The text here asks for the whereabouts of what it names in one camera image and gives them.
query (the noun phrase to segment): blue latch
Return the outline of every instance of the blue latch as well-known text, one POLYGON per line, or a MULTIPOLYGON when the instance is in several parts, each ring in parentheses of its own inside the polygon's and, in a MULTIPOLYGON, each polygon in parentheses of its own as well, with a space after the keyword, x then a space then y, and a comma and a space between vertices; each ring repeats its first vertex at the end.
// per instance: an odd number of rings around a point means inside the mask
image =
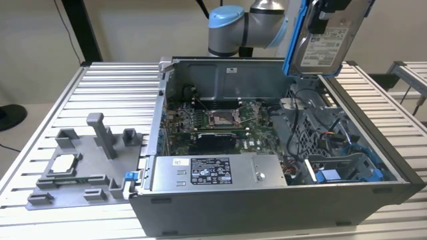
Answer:
POLYGON ((140 173, 138 171, 128 171, 124 175, 124 180, 127 182, 136 182, 140 178, 140 173))

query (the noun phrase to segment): warning label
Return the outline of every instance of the warning label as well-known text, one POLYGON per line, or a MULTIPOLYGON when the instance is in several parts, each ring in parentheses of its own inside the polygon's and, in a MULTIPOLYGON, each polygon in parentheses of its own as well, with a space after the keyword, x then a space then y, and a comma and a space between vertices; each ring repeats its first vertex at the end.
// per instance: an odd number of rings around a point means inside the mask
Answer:
POLYGON ((230 158, 193 158, 191 183, 194 185, 233 184, 230 158))
POLYGON ((339 53, 349 28, 327 27, 325 34, 313 34, 305 57, 302 58, 302 67, 330 67, 339 53))

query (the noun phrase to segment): motherboard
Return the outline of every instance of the motherboard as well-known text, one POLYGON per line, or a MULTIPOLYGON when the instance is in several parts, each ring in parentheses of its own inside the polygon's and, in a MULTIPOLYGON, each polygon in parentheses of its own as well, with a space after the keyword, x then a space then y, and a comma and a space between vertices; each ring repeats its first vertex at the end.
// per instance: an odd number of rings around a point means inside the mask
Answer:
POLYGON ((285 148, 262 101, 170 103, 171 156, 243 154, 285 156, 285 148))

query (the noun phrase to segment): power supply label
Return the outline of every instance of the power supply label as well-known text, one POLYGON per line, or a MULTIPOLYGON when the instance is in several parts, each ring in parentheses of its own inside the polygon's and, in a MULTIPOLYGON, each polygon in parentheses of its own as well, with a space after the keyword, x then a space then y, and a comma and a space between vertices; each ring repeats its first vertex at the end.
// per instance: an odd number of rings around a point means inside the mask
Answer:
POLYGON ((194 185, 233 184, 230 158, 193 158, 191 183, 194 185))

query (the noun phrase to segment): metal rail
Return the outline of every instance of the metal rail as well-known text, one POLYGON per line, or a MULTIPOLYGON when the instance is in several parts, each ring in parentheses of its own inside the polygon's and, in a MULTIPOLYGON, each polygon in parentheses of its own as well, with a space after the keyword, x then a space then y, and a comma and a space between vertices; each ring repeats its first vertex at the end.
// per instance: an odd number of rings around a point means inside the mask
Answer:
MULTIPOLYGON (((0 193, 0 237, 14 239, 50 239, 58 236, 71 239, 146 237, 130 204, 35 211, 27 211, 24 207, 36 180, 51 159, 56 147, 54 137, 60 128, 75 127, 78 134, 94 134, 94 130, 84 126, 83 120, 90 112, 103 112, 104 123, 111 126, 115 133, 120 133, 124 128, 135 128, 146 134, 145 138, 149 138, 159 87, 158 64, 94 63, 79 72, 0 182, 0 187, 4 185, 0 193)), ((345 64, 337 80, 427 182, 427 129, 358 66, 345 64)), ((386 240, 422 239, 426 236, 427 188, 406 203, 381 208, 355 227, 190 239, 386 240)))
POLYGON ((421 95, 427 97, 427 62, 397 61, 393 63, 387 73, 397 74, 421 95))

